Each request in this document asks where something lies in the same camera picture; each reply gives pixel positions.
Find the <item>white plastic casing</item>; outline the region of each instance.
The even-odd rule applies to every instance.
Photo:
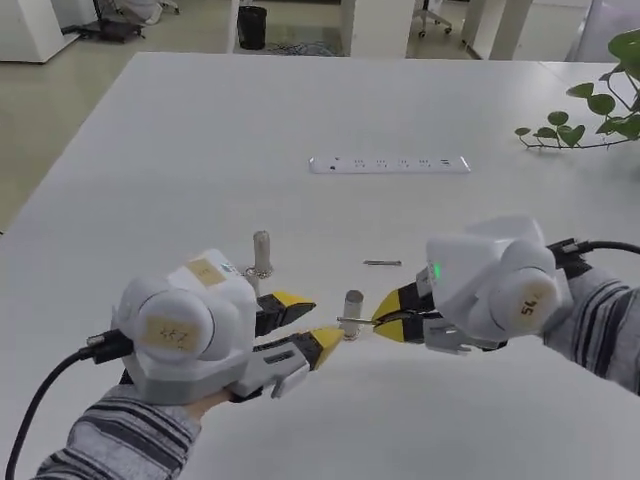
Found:
[[[112,323],[134,341],[136,353],[124,361],[143,396],[185,403],[242,376],[256,308],[251,285],[222,253],[209,250],[166,280],[133,280]],[[172,390],[166,397],[158,393],[165,385]]]
[[[563,305],[562,282],[538,224],[500,217],[427,242],[433,299],[443,317],[479,340],[538,333]]]

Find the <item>plant stem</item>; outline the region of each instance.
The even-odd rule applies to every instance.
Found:
[[[620,101],[620,103],[622,103],[624,105],[624,108],[626,108],[627,110],[631,111],[631,107],[629,106],[629,104],[627,102],[625,102],[620,95],[618,95],[616,92],[613,91],[613,88],[611,88],[611,80],[609,80],[609,79],[607,79],[607,88],[613,94],[613,96],[616,97]]]
[[[627,78],[629,79],[629,82],[631,83],[631,85],[633,86],[634,90],[636,91],[637,94],[640,94],[640,88],[638,88],[638,86],[636,85],[636,82],[633,81],[633,78],[631,78],[631,75],[629,75],[628,72],[624,72],[624,74],[627,76]]]
[[[571,150],[571,149],[574,149],[574,148],[575,148],[575,147],[568,147],[568,146],[567,146],[567,147],[565,147],[565,146],[563,146],[563,145],[560,145],[559,147],[557,147],[557,146],[555,146],[555,145],[545,145],[544,143],[540,142],[540,139],[538,139],[538,141],[540,142],[540,145],[532,145],[532,144],[529,144],[529,143],[525,142],[525,141],[524,141],[524,140],[522,140],[522,139],[520,139],[520,140],[522,141],[522,143],[524,143],[524,144],[527,146],[527,148],[538,147],[538,148],[551,148],[551,149],[554,149],[554,150],[566,150],[566,149]],[[616,141],[616,142],[598,143],[598,144],[585,145],[585,146],[582,146],[582,145],[576,145],[576,146],[577,146],[579,149],[586,150],[586,149],[588,149],[588,148],[598,148],[598,147],[607,147],[607,148],[609,148],[609,147],[612,147],[613,145],[619,145],[619,144],[621,144],[621,143],[635,142],[635,141],[636,141],[636,140],[633,140],[633,139],[631,139],[631,138],[627,138],[627,139],[625,139],[625,140],[618,140],[618,141]]]

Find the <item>metal cylinder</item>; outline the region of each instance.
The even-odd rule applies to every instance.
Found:
[[[260,278],[268,277],[273,271],[270,258],[271,240],[268,232],[261,230],[253,234],[253,251],[255,254],[253,268],[256,275]]]
[[[253,291],[256,292],[256,298],[260,296],[260,279],[255,273],[247,273],[244,278],[253,287]]]
[[[359,290],[349,290],[344,297],[344,311],[342,316],[347,318],[360,318],[364,295]],[[340,328],[344,330],[345,340],[355,340],[362,327],[355,323],[341,322]]]

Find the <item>sticker label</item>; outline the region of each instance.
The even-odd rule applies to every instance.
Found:
[[[211,265],[206,258],[200,258],[187,263],[187,268],[205,287],[217,285],[226,280],[224,275],[216,267]]]
[[[200,329],[197,325],[166,317],[149,316],[142,342],[151,347],[193,353],[198,348],[199,336]]]
[[[524,325],[533,326],[539,319],[540,306],[547,295],[551,293],[551,288],[546,284],[531,285],[522,296],[520,304],[520,321]]]

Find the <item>office chair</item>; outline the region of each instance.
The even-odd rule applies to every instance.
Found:
[[[422,30],[420,30],[420,33],[418,33],[418,36],[420,38],[424,38],[427,34],[427,18],[433,20],[436,25],[444,25],[445,34],[449,35],[453,31],[453,24],[449,20],[446,20],[437,13],[429,10],[429,0],[416,1],[416,8],[413,11],[413,18],[416,17],[420,17],[420,20],[422,20]]]

